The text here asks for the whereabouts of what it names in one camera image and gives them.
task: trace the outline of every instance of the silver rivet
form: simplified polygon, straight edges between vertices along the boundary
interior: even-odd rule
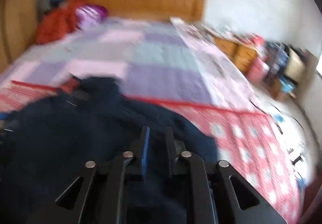
[[[131,158],[131,157],[133,157],[133,152],[131,152],[131,151],[123,152],[123,157]]]
[[[229,163],[227,161],[219,161],[219,166],[222,168],[226,168],[229,166]]]
[[[85,163],[85,166],[89,169],[94,168],[96,166],[96,163],[94,161],[87,161]]]
[[[181,156],[183,156],[184,158],[189,158],[191,157],[191,152],[190,151],[183,151],[181,152]]]

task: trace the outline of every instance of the bed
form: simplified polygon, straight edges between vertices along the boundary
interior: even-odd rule
[[[169,22],[202,20],[204,0],[87,1],[106,7],[110,16],[90,30],[31,46],[0,77],[2,112],[19,108],[10,94],[26,92],[12,81],[57,87],[71,74],[116,77],[124,95],[163,105],[212,135],[221,158],[288,223],[296,223],[299,194],[292,167],[273,121],[250,102],[260,106],[252,86],[215,45]]]

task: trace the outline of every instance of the black fabric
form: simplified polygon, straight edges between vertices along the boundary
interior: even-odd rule
[[[61,93],[12,112],[1,136],[2,223],[24,223],[44,201],[72,178],[86,161],[103,162],[126,151],[143,126],[151,137],[171,126],[174,138],[205,161],[217,161],[213,138],[183,116],[157,105],[129,100],[113,78],[89,78],[82,100]]]

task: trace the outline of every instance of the floor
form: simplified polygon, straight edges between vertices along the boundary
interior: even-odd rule
[[[271,98],[269,92],[262,85],[254,85],[255,93],[262,102],[263,109],[271,114],[279,115],[279,111],[272,106],[275,105],[281,112],[290,114],[298,120],[301,126],[293,118],[281,115],[284,122],[279,123],[283,134],[279,132],[277,127],[274,129],[277,140],[286,149],[293,149],[289,157],[294,161],[301,153],[303,162],[299,161],[295,164],[295,170],[305,180],[305,185],[308,186],[315,178],[315,166],[318,164],[318,147],[314,141],[312,131],[305,120],[299,107],[289,97],[285,102],[275,101]]]

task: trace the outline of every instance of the wooden drawer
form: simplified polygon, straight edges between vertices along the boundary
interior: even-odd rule
[[[254,49],[240,45],[237,48],[236,56],[239,56],[244,59],[248,59],[248,61],[252,61],[257,56],[257,52]]]
[[[248,59],[235,56],[233,63],[242,73],[246,73],[251,62]]]
[[[233,56],[236,52],[237,45],[229,40],[214,38],[216,46],[227,56]]]

